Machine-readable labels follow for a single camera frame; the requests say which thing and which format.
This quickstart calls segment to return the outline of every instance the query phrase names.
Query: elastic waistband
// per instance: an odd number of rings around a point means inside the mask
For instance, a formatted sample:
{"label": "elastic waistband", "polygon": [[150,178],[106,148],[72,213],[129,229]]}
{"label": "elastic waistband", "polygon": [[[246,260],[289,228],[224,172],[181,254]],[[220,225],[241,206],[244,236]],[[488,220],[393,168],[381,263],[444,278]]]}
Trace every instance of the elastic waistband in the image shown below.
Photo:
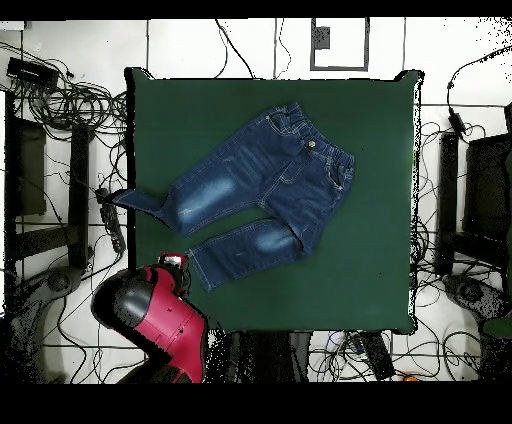
{"label": "elastic waistband", "polygon": [[354,166],[354,156],[331,143],[318,131],[313,123],[306,118],[298,102],[277,106],[275,111],[286,113],[293,131],[300,134],[301,142],[313,152],[329,158],[332,163],[340,163],[346,168]]}

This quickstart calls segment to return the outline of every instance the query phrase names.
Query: green tabletop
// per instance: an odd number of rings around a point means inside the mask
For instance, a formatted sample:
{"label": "green tabletop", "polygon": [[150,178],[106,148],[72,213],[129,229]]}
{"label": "green tabletop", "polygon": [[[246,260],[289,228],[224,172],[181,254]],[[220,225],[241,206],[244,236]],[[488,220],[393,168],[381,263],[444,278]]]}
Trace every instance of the green tabletop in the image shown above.
{"label": "green tabletop", "polygon": [[[351,191],[311,257],[211,293],[193,276],[189,300],[198,309],[226,330],[413,330],[408,308],[418,72],[396,81],[154,80],[140,69],[131,77],[136,186],[162,200],[174,179],[237,128],[264,109],[293,101],[356,158]],[[259,209],[243,211],[183,237],[137,212],[136,264],[265,216]]]}

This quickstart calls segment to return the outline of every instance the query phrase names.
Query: red object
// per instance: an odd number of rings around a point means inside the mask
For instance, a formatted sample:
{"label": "red object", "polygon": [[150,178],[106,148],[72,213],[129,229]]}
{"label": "red object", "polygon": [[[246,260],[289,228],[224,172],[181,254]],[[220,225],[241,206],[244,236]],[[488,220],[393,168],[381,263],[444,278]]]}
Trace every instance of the red object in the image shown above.
{"label": "red object", "polygon": [[[150,267],[146,267],[148,279]],[[155,268],[158,281],[144,320],[137,330],[172,357],[169,366],[180,370],[173,382],[185,373],[192,383],[204,378],[201,339],[206,331],[205,320],[180,297],[174,295],[176,282],[164,268]]]}
{"label": "red object", "polygon": [[158,262],[120,271],[100,284],[92,313],[149,355],[122,382],[200,383],[205,377],[208,326],[182,297],[187,257],[163,253]]}

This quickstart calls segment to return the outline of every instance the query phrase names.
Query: jeans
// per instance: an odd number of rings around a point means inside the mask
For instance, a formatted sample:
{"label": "jeans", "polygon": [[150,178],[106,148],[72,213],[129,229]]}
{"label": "jeans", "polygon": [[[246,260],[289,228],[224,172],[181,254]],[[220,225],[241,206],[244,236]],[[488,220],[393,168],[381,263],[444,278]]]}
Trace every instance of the jeans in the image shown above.
{"label": "jeans", "polygon": [[210,238],[186,252],[206,291],[309,256],[347,195],[354,156],[331,144],[298,103],[266,110],[179,177],[162,202],[136,190],[117,206],[144,211],[190,234],[244,208],[269,218]]}

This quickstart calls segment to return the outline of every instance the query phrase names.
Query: plug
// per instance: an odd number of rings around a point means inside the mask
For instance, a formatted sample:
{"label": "plug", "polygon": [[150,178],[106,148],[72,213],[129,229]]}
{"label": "plug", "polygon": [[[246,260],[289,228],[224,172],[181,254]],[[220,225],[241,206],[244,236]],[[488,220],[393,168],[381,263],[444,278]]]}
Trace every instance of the plug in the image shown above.
{"label": "plug", "polygon": [[466,134],[466,128],[464,128],[464,123],[462,122],[460,115],[458,113],[455,113],[451,106],[448,108],[448,111],[450,112],[448,121],[450,121],[453,130],[458,135],[461,135],[462,133]]}

